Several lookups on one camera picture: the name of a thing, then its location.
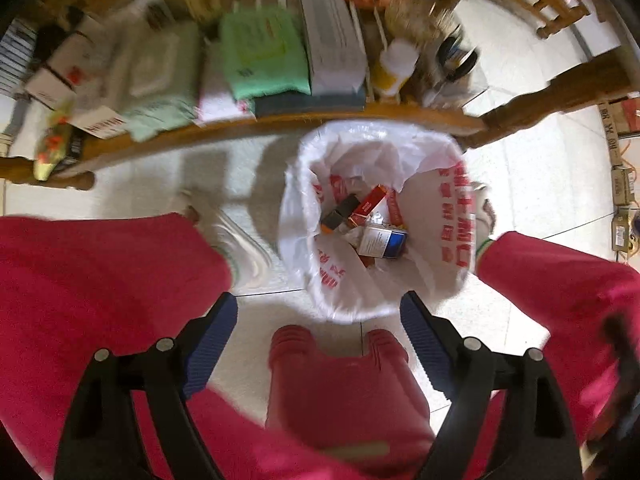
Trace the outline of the navy white booklet box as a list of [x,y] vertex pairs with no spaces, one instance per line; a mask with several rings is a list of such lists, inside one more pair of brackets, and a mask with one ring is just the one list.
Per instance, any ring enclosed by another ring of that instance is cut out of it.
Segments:
[[407,232],[388,226],[366,226],[356,248],[357,254],[368,258],[396,259],[402,253]]

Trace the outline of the red cardboard box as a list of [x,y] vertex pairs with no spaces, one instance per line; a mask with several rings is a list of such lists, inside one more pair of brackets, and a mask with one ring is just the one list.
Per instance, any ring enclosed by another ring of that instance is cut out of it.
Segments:
[[364,226],[375,212],[379,204],[386,199],[387,188],[384,185],[377,185],[360,202],[356,209],[347,218],[347,223],[352,227]]

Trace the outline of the black box with label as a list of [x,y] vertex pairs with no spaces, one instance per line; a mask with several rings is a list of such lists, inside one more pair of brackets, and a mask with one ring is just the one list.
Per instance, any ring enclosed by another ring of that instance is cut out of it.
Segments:
[[360,206],[360,200],[355,194],[349,194],[335,208],[322,217],[320,229],[322,233],[346,233],[356,228],[356,223],[350,218]]

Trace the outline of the person's right red trouser leg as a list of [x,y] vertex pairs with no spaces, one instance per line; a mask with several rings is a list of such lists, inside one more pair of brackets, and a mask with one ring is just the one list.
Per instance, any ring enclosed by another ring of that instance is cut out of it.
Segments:
[[602,324],[620,314],[639,342],[639,273],[517,232],[482,245],[475,275],[548,330],[542,349],[584,442],[617,382],[616,356]]

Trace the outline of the person's red trouser leg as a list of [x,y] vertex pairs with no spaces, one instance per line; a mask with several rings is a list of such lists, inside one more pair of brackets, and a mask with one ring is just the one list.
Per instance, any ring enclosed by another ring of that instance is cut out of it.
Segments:
[[639,342],[639,273],[517,232],[482,245],[475,275],[548,330],[542,349],[584,442],[617,382],[616,356],[602,324],[620,314]]
[[182,214],[1,221],[1,419],[51,471],[66,414],[101,348],[122,356],[174,336],[231,288]]

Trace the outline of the person's left red trouser leg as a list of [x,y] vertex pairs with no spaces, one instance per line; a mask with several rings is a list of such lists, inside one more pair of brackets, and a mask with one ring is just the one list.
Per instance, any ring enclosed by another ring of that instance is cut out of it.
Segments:
[[51,471],[66,414],[101,348],[122,356],[174,336],[231,288],[182,214],[1,221],[1,419]]

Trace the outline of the red plastic stool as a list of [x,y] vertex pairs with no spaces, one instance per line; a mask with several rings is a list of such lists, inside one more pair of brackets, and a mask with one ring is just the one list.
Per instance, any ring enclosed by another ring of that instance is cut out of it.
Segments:
[[423,460],[435,435],[408,353],[388,330],[372,330],[367,341],[363,356],[337,358],[303,326],[277,330],[266,427],[362,469]]

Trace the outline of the beige slipper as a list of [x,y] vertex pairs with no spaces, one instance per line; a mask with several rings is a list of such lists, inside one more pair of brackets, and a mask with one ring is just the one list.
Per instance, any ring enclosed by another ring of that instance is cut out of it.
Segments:
[[232,292],[255,290],[269,281],[272,262],[265,249],[200,190],[180,191],[172,210],[190,220],[228,264]]

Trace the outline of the wooden table lower shelf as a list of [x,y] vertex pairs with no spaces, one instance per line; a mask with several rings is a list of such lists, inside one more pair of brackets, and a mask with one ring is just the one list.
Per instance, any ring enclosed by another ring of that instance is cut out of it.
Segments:
[[517,96],[480,117],[461,110],[431,110],[411,103],[370,103],[360,112],[303,112],[241,118],[164,131],[152,140],[134,142],[121,134],[108,140],[85,140],[78,162],[43,181],[46,188],[88,191],[96,170],[129,159],[160,154],[177,148],[254,136],[271,130],[318,126],[337,119],[390,119],[410,122],[450,134],[462,148],[481,148],[541,122],[554,113],[570,113],[617,99],[639,88],[639,0],[593,0],[613,28],[620,45],[551,79],[541,90]]

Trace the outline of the white red plastic bag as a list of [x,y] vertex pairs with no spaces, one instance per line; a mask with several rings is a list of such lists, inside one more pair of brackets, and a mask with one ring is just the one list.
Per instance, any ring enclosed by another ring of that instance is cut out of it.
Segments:
[[[387,188],[364,226],[322,233],[346,196]],[[285,173],[279,252],[314,315],[350,324],[397,311],[414,290],[430,306],[457,295],[474,268],[474,200],[452,136],[402,122],[329,122],[306,134]],[[366,226],[407,232],[396,259],[357,254]]]

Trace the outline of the red white medicine box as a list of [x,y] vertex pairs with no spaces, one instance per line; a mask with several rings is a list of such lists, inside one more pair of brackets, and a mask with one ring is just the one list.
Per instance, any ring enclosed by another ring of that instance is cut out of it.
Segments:
[[221,43],[206,44],[198,97],[199,124],[254,117],[250,101],[234,98],[222,62]]

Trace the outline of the baby wipes pack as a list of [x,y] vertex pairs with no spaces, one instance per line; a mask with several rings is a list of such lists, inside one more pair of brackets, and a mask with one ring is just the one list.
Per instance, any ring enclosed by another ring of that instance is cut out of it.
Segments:
[[126,74],[118,112],[131,139],[146,142],[196,118],[203,38],[191,21],[152,29],[131,24],[125,36]]

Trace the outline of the dark book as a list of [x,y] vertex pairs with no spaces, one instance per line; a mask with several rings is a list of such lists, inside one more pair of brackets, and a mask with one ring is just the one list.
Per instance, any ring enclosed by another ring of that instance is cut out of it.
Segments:
[[255,98],[250,107],[256,118],[303,113],[320,112],[358,112],[367,103],[366,89],[361,87],[355,93],[322,94],[322,96],[307,96],[306,94],[289,91],[274,96]]

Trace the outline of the yellow white bottle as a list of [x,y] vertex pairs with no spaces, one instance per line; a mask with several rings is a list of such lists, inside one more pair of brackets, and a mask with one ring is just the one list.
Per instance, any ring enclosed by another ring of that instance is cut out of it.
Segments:
[[396,38],[371,68],[371,84],[378,96],[396,96],[416,69],[420,53],[409,41]]

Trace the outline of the white folded paper box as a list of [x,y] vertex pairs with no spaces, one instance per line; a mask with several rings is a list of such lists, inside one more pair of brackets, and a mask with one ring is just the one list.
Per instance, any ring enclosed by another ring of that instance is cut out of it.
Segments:
[[300,0],[313,96],[357,93],[367,57],[344,0]]

